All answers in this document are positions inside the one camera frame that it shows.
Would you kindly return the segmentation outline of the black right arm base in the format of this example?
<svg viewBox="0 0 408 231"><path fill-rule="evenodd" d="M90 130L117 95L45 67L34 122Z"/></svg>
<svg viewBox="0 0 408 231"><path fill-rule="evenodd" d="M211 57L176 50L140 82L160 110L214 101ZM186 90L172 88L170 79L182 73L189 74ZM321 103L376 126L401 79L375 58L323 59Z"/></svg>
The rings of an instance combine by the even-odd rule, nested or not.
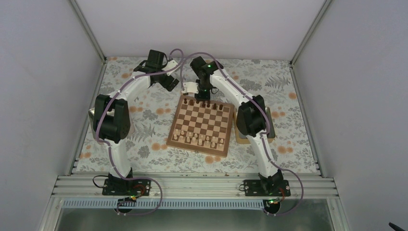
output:
<svg viewBox="0 0 408 231"><path fill-rule="evenodd" d="M291 196L291 188L287 180L264 183L261 180L244 180L239 190L247 197Z"/></svg>

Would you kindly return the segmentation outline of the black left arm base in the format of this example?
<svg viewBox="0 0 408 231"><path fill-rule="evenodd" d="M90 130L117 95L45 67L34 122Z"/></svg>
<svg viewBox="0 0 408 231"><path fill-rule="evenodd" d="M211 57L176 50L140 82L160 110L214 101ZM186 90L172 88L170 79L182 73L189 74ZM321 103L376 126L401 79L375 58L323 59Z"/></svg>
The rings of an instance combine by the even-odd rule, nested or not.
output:
<svg viewBox="0 0 408 231"><path fill-rule="evenodd" d="M148 196L150 193L151 180L124 180L109 177L105 180L102 195L114 196Z"/></svg>

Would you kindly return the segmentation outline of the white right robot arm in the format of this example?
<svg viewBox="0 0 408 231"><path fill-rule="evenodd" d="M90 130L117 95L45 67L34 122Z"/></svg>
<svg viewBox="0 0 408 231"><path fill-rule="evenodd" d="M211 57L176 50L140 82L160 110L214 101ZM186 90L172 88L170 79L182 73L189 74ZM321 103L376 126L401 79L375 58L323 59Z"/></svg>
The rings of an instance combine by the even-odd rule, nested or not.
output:
<svg viewBox="0 0 408 231"><path fill-rule="evenodd" d="M217 88L237 109L237 128L250 141L258 159L261 191L267 196L274 195L279 190L279 183L273 175L279 171L268 160L271 154L266 144L270 123L263 97L246 91L226 73L218 61L206 63L199 56L192 60L190 67L198 77L198 92L194 95L197 100L210 100L211 89Z"/></svg>

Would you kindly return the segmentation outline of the metal tin under left arm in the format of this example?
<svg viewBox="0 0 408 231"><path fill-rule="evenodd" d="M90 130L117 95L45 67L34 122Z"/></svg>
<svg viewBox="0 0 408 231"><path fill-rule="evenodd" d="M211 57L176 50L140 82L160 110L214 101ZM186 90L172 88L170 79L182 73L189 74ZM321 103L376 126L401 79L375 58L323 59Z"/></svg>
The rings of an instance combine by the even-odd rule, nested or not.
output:
<svg viewBox="0 0 408 231"><path fill-rule="evenodd" d="M88 110L88 119L89 119L89 124L90 124L90 128L91 128L93 137L95 138L96 137L96 131L93 128L93 120L94 120L94 113L95 113L94 111L95 111L95 108L91 108L91 109ZM135 132L135 126L133 124L132 118L131 118L130 114L128 114L128 115L129 115L130 125L129 125L129 132L128 132L127 136L126 136L127 138L130 137Z"/></svg>

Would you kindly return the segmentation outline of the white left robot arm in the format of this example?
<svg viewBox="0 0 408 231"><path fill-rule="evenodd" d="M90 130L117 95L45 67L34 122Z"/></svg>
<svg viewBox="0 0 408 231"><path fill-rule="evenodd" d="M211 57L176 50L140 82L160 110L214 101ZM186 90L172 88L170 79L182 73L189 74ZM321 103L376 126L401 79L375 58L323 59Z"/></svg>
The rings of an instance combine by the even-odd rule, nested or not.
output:
<svg viewBox="0 0 408 231"><path fill-rule="evenodd" d="M94 139L107 148L111 170L109 174L118 178L115 189L122 195L133 191L134 181L126 152L126 138L134 129L129 113L129 102L152 85L158 83L167 91L172 91L178 80L172 73L180 64L168 59L161 51L150 50L148 58L137 65L129 79L117 90L109 94L99 94L93 109Z"/></svg>

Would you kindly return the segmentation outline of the wooden chessboard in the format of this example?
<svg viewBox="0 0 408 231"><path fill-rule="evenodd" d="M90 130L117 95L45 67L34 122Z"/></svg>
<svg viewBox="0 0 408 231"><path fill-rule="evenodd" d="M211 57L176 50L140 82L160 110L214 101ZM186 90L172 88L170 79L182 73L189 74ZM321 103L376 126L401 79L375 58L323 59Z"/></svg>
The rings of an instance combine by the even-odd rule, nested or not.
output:
<svg viewBox="0 0 408 231"><path fill-rule="evenodd" d="M194 100L193 106L189 105L190 100ZM205 107L201 107L202 102L196 105L194 97L180 97L166 144L173 148L225 158L228 155L235 107L231 103L210 100L211 106L207 108L207 101ZM212 109L214 103L217 104L216 110ZM223 105L222 111L218 109L220 104ZM181 130L185 131L184 142L173 139L174 129L178 129L178 134ZM210 137L210 147L204 147L206 136ZM224 139L223 151L217 150L219 139Z"/></svg>

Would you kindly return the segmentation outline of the yellow metal tin box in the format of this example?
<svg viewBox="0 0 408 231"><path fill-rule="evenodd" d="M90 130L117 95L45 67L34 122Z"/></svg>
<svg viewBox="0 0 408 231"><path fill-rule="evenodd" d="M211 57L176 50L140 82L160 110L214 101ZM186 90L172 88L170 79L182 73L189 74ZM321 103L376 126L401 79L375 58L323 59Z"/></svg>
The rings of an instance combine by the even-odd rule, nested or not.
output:
<svg viewBox="0 0 408 231"><path fill-rule="evenodd" d="M272 117L271 117L271 110L269 107L266 107L266 114L268 116L268 121L270 123L270 133L268 133L268 143L272 143L275 138L276 138L276 133L274 129L274 125L272 122ZM238 111L237 109L234 110L233 114L233 123L234 123L234 132L235 132L235 139L238 144L250 144L250 141L247 139L246 136L244 136L239 130L238 130L238 125L237 125L237 115Z"/></svg>

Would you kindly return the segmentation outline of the aluminium rail frame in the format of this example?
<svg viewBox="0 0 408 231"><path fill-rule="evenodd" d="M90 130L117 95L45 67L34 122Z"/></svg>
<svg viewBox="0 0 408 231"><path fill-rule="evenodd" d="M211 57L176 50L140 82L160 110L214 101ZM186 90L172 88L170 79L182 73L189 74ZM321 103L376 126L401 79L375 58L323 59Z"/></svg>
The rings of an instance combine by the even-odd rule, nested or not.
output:
<svg viewBox="0 0 408 231"><path fill-rule="evenodd" d="M165 199L242 199L244 192L238 189L246 179L257 179L256 174L150 174L157 183L152 184L150 198L159 198L160 190ZM319 175L302 174L300 180L293 175L285 174L288 180L292 199L326 199L338 198L334 179L322 178ZM59 176L52 190L53 197L102 197L102 178L90 174Z"/></svg>

